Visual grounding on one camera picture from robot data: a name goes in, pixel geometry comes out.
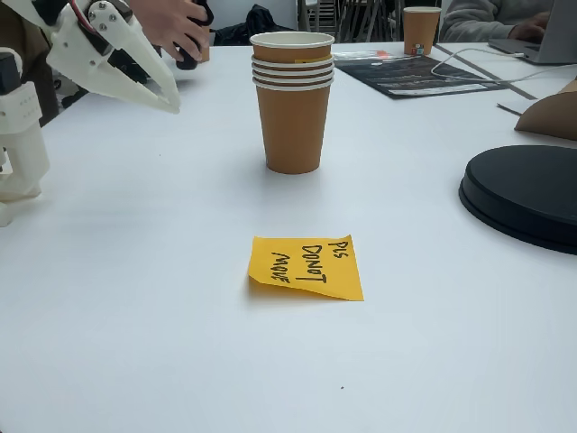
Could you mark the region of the person's hand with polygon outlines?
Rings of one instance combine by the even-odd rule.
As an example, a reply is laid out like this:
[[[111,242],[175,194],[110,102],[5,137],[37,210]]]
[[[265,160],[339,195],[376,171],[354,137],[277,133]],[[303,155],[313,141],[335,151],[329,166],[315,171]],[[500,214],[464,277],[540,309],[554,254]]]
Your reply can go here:
[[[549,22],[550,14],[543,12],[517,24],[508,34],[508,38],[518,41],[540,43],[544,36]]]
[[[208,37],[192,19],[206,21],[203,6],[185,0],[131,0],[128,5],[151,44],[161,47],[177,61],[184,60],[179,49],[196,61],[202,60]]]

